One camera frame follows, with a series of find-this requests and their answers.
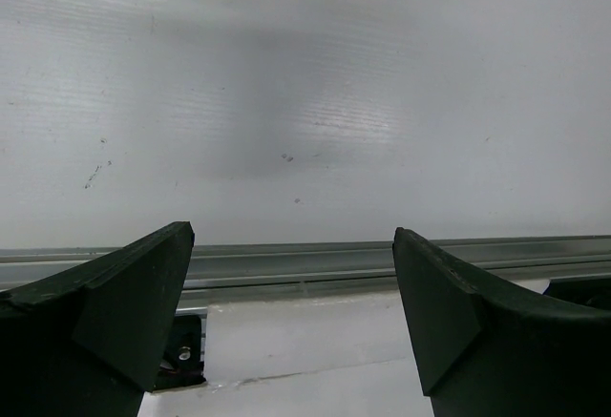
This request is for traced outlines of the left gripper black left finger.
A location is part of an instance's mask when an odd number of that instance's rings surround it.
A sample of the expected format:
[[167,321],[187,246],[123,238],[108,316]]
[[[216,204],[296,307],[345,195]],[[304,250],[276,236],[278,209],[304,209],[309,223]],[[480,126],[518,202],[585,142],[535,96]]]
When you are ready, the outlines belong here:
[[2,415],[137,415],[158,375],[194,241],[189,222],[173,222],[2,292]]

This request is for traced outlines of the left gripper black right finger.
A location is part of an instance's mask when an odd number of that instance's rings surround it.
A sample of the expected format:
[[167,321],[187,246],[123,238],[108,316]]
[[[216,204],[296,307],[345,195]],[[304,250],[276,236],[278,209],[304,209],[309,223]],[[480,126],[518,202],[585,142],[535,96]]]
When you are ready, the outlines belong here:
[[542,293],[398,229],[393,262],[422,391],[437,416],[606,416],[610,281]]

